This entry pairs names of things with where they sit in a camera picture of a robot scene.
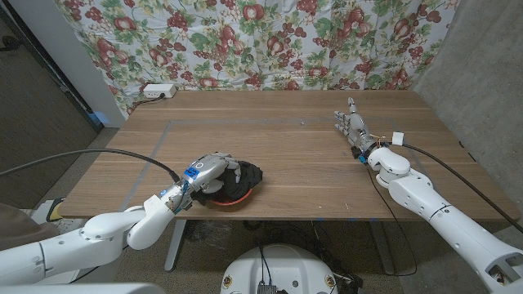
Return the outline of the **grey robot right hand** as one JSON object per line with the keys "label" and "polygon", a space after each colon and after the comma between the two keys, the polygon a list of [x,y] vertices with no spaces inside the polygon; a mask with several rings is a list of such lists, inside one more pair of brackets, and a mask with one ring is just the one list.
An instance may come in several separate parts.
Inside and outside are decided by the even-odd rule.
{"label": "grey robot right hand", "polygon": [[334,112],[334,117],[337,119],[335,127],[347,138],[355,158],[360,156],[367,158],[378,147],[377,139],[371,135],[363,118],[357,112],[353,98],[349,97],[347,103],[347,113]]}

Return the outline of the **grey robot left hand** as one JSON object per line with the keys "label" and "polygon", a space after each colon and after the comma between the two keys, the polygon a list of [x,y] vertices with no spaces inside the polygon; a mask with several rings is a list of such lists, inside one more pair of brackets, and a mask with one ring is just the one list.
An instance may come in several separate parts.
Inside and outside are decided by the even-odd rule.
{"label": "grey robot left hand", "polygon": [[162,191],[159,198],[175,214],[188,210],[198,192],[210,194],[224,186],[218,177],[224,172],[233,172],[235,183],[241,179],[239,162],[230,154],[215,152],[206,154],[192,162],[181,175],[178,182]]}

